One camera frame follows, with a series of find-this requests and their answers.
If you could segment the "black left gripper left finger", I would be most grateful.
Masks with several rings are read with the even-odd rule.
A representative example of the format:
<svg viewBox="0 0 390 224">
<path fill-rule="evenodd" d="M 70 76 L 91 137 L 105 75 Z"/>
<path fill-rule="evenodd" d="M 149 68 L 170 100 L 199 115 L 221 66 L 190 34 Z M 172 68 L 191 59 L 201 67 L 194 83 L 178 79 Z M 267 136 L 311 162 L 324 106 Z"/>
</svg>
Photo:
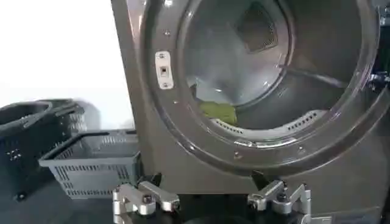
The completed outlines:
<svg viewBox="0 0 390 224">
<path fill-rule="evenodd" d="M 177 194 L 160 188 L 163 175 L 141 177 L 135 185 L 120 184 L 112 192 L 113 222 L 132 223 L 131 214 L 150 217 L 157 211 L 174 214 L 180 210 Z"/>
</svg>

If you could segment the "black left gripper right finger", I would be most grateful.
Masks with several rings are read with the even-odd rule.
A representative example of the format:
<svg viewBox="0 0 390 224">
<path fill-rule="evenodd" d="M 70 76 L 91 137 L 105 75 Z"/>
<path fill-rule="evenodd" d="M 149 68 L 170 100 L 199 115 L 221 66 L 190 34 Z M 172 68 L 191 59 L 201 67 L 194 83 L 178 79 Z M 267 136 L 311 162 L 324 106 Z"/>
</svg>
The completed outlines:
<svg viewBox="0 0 390 224">
<path fill-rule="evenodd" d="M 256 192 L 247 195 L 252 210 L 263 212 L 269 208 L 274 214 L 285 216 L 296 212 L 298 223 L 311 223 L 311 190 L 305 183 L 289 194 L 287 183 L 280 177 L 254 170 L 250 178 L 257 187 Z"/>
</svg>

